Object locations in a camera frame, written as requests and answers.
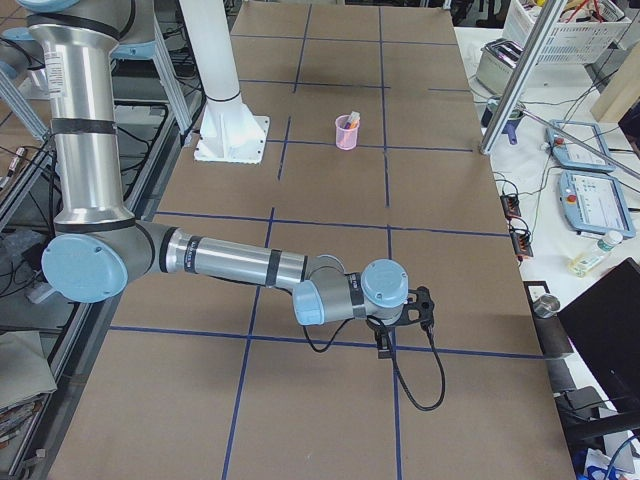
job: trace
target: table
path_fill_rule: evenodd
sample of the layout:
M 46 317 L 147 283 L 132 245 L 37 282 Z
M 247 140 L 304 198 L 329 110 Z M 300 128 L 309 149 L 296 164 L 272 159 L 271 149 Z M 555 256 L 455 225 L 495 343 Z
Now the table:
M 465 71 L 469 78 L 469 85 L 475 91 L 478 102 L 478 115 L 484 111 L 484 96 L 490 93 L 478 83 L 474 75 L 481 56 L 481 48 L 486 43 L 500 38 L 501 30 L 486 30 L 477 28 L 456 28 L 456 36 L 460 45 Z M 546 119 L 564 118 L 571 103 L 562 105 L 536 104 L 535 102 L 559 103 L 579 97 L 592 85 L 582 65 L 538 65 L 531 75 L 522 100 L 531 102 L 527 108 L 538 116 Z M 598 99 L 599 93 L 594 89 L 576 109 L 574 120 L 595 122 L 590 108 Z M 604 139 L 610 148 L 629 150 L 630 146 L 617 124 L 600 124 Z M 491 164 L 496 178 L 507 178 L 513 181 L 521 192 L 534 192 L 540 189 L 541 179 L 545 175 L 545 168 L 556 165 L 554 160 L 549 163 L 548 155 L 539 147 L 545 141 L 544 127 L 530 118 L 525 118 L 518 128 L 518 145 L 509 145 L 506 137 L 496 143 L 491 153 Z M 634 154 L 613 153 L 613 157 L 624 165 L 640 170 L 640 160 Z M 567 269 L 570 259 L 588 248 L 594 240 L 588 236 L 577 235 L 572 231 L 564 219 L 564 214 L 558 201 L 558 176 L 560 170 L 549 171 L 549 180 L 542 194 L 524 195 L 520 197 L 520 208 L 523 218 L 534 227 L 532 249 L 534 258 L 525 260 L 520 267 L 520 274 L 525 281 L 544 280 L 550 291 L 560 299 L 562 305 L 568 305 L 572 300 L 586 291 L 598 281 L 607 271 L 618 265 L 627 257 L 640 261 L 640 237 L 625 240 L 617 246 L 612 255 L 602 264 L 594 268 L 585 278 L 578 278 Z M 624 195 L 629 207 L 640 205 L 640 181 L 620 171 L 612 173 L 631 188 L 624 188 Z M 505 187 L 507 192 L 513 190 Z M 640 227 L 640 217 L 632 214 L 636 229 Z M 564 359 L 571 372 L 574 383 L 578 388 L 595 387 L 602 398 L 606 393 L 600 388 L 593 375 L 586 368 L 577 353 Z
M 573 478 L 448 12 L 249 2 L 232 40 L 243 98 L 271 116 L 264 159 L 185 148 L 155 221 L 350 270 L 399 261 L 436 302 L 445 403 L 415 410 L 362 324 L 318 356 L 281 292 L 150 276 L 50 478 Z M 333 121 L 350 110 L 360 145 L 342 152 Z M 435 400 L 424 336 L 396 342 Z

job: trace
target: white mounting base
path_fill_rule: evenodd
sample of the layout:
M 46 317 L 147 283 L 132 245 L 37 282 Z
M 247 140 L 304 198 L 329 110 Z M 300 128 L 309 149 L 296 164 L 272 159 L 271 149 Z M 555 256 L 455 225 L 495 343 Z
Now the white mounting base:
M 266 147 L 269 117 L 254 116 L 242 104 L 240 119 L 225 118 L 207 108 L 200 127 L 200 141 L 194 157 L 203 162 L 253 163 L 262 161 Z

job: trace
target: white desk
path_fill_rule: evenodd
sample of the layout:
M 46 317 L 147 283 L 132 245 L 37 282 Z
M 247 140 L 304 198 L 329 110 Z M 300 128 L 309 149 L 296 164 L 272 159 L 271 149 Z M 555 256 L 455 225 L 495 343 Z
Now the white desk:
M 460 45 L 460 52 L 465 71 L 469 78 L 469 85 L 474 92 L 478 115 L 484 112 L 484 98 L 491 96 L 475 79 L 475 73 L 482 55 L 481 48 L 488 42 L 500 38 L 502 30 L 479 28 L 456 28 L 456 36 Z M 526 102 L 559 103 L 578 98 L 592 85 L 586 70 L 582 65 L 538 65 L 529 78 L 522 100 Z M 590 108 L 598 99 L 597 90 L 591 92 L 576 113 L 573 120 L 595 122 Z M 528 109 L 545 120 L 562 119 L 573 102 L 558 106 L 527 104 Z M 610 148 L 630 149 L 629 143 L 616 124 L 600 124 L 604 139 Z M 500 172 L 505 178 L 518 186 L 519 191 L 535 192 L 540 189 L 542 177 L 546 167 L 555 166 L 557 162 L 552 158 L 547 164 L 548 155 L 540 146 L 546 141 L 545 127 L 534 120 L 525 117 L 517 129 L 518 144 L 510 145 L 506 135 L 496 143 L 491 153 L 491 164 L 494 172 Z M 640 171 L 640 160 L 634 154 L 613 153 L 613 157 L 625 165 Z M 545 280 L 550 291 L 560 299 L 562 305 L 569 304 L 573 299 L 587 290 L 609 269 L 619 264 L 623 259 L 632 257 L 640 261 L 640 235 L 625 240 L 616 247 L 612 255 L 594 268 L 585 278 L 578 278 L 567 269 L 569 260 L 594 240 L 577 235 L 566 222 L 562 206 L 559 202 L 558 176 L 561 170 L 554 169 L 549 173 L 547 186 L 538 194 L 520 195 L 520 209 L 522 216 L 530 228 L 534 230 L 532 249 L 534 258 L 524 260 L 520 267 L 522 279 L 527 281 Z M 640 190 L 640 180 L 616 170 L 612 173 L 622 182 Z M 505 185 L 505 192 L 513 191 Z M 629 207 L 640 206 L 640 193 L 624 187 L 624 196 Z M 640 231 L 640 215 L 631 214 L 631 218 Z M 602 398 L 606 394 L 577 354 L 566 358 L 573 380 L 578 388 L 594 386 L 599 390 Z M 640 463 L 636 461 L 636 471 L 640 471 Z

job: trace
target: water bottle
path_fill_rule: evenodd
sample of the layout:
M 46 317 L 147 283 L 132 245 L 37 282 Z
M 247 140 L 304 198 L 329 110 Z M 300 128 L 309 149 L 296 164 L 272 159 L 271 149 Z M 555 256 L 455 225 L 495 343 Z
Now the water bottle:
M 584 277 L 589 270 L 602 262 L 611 254 L 613 247 L 622 242 L 622 234 L 616 230 L 608 231 L 589 250 L 578 255 L 569 263 L 569 270 L 579 277 Z

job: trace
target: white pillar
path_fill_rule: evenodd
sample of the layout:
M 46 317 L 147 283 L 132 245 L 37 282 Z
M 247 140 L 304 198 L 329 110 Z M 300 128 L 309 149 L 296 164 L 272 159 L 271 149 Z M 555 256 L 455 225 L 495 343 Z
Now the white pillar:
M 222 0 L 180 0 L 207 105 L 196 160 L 260 163 L 268 117 L 242 103 Z

